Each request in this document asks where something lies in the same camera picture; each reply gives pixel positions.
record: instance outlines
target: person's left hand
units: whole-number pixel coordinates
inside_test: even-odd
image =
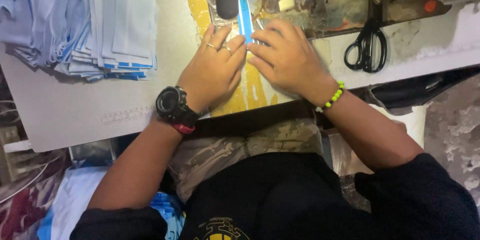
[[[180,75],[177,85],[187,93],[188,107],[197,113],[228,99],[240,83],[247,46],[245,36],[239,35],[225,44],[232,53],[222,48],[231,30],[227,25],[213,35],[210,24],[197,53]]]

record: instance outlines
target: green beaded bracelet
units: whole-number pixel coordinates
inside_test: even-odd
[[[333,97],[331,98],[331,100],[330,100],[329,102],[327,102],[327,103],[325,104],[325,106],[323,106],[323,107],[321,107],[321,108],[320,108],[320,107],[317,107],[317,108],[315,109],[315,111],[323,113],[327,108],[332,107],[333,102],[336,102],[336,101],[339,99],[340,95],[343,94],[343,90],[342,90],[342,89],[345,89],[345,86],[344,86],[344,84],[343,84],[343,82],[342,82],[341,80],[338,81],[338,84],[339,84],[340,86],[339,86],[338,90],[336,91],[336,93],[335,93],[335,94],[333,95]]]

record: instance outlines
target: forearm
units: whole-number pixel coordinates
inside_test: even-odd
[[[318,102],[323,106],[326,101]],[[324,115],[371,170],[396,167],[423,153],[399,125],[347,90]]]
[[[171,125],[152,120],[107,171],[87,208],[150,205],[181,140],[182,135]]]

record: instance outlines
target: person's right hand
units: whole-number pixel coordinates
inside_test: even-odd
[[[339,84],[321,66],[315,49],[298,26],[275,18],[251,38],[271,47],[249,43],[255,56],[248,61],[273,85],[323,106],[338,90]]]

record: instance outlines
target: silver ring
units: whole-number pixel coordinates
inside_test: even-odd
[[[222,49],[227,49],[227,50],[230,52],[230,56],[233,55],[232,50],[231,50],[229,47],[223,45],[223,46],[222,46]]]
[[[210,43],[207,43],[207,46],[210,46],[210,47],[212,47],[212,48],[213,48],[213,49],[215,49],[215,51],[217,51],[217,52],[219,51],[219,50],[218,50],[218,49],[217,49],[215,46],[213,46],[213,45],[212,45],[212,44],[210,44]]]

